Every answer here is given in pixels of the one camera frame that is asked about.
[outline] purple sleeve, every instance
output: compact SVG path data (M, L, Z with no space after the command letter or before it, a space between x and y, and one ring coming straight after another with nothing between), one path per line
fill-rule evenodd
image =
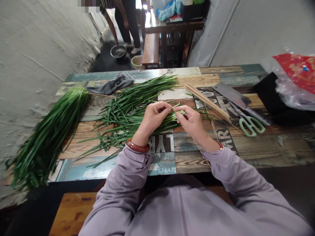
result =
M118 154L117 163L97 193L79 236L125 234L135 215L151 162L152 155L135 152L128 146Z
M266 235L268 232L306 235L312 231L282 194L229 148L203 154L211 163L213 176L223 183L235 206L259 222Z

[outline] dark floor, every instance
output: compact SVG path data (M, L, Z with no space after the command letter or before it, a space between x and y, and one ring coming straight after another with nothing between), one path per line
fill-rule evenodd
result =
M90 72L104 72L104 71L120 71L120 70L135 70L131 65L131 59L134 56L143 54L143 40L141 34L141 28L139 27L139 35L141 42L141 52L136 55L132 55L130 52L133 48L127 49L127 55L125 58L117 60L112 57L110 52L111 48L115 46L115 40L112 35L109 34L103 43L101 48L101 53L96 57L95 62L91 65ZM117 34L118 41L120 44L124 44L123 39L120 34Z

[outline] cleaver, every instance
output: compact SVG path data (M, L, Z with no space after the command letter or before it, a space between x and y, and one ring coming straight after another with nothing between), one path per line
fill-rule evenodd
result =
M243 94L237 92L235 89L230 86L220 82L212 87L215 91L221 93L228 100L232 101L235 105L248 112L251 116L259 120L263 125L269 126L271 125L271 120L264 118L262 115L253 111L248 105L252 102Z

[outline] person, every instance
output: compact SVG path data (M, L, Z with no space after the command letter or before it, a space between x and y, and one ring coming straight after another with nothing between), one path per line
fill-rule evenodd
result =
M126 48L134 48L131 51L132 55L141 52L140 36L136 18L136 0L100 0L100 12L104 15L116 44L119 45L114 24L106 11L106 9L112 8L115 8L115 19L122 39L125 42L124 46ZM134 45L131 42L129 32L134 39Z
M150 104L131 143L145 147L172 107ZM152 156L125 146L117 157L79 236L85 235L311 235L312 228L257 170L208 136L201 115L188 106L174 108L177 122L202 147L212 174L235 206L188 175L172 175L138 206Z

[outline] black box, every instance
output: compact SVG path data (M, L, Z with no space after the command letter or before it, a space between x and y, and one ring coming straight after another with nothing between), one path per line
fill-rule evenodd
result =
M180 16L183 21L190 21L193 19L206 18L209 12L210 1L205 0L204 3L193 4L185 6L181 3Z
M292 127L306 125L315 121L315 111L302 111L287 107L276 92L277 76L272 72L254 86L254 91L272 116L272 120L281 126Z

